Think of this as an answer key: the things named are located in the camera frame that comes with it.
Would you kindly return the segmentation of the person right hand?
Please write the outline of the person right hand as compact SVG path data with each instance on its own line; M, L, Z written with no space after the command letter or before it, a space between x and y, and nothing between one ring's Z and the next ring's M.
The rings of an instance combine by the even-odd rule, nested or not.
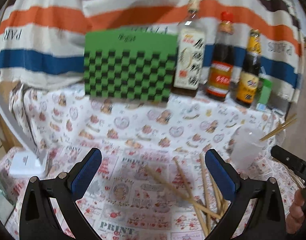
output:
M302 210L305 199L302 189L295 192L286 218L286 239L306 239L306 216Z

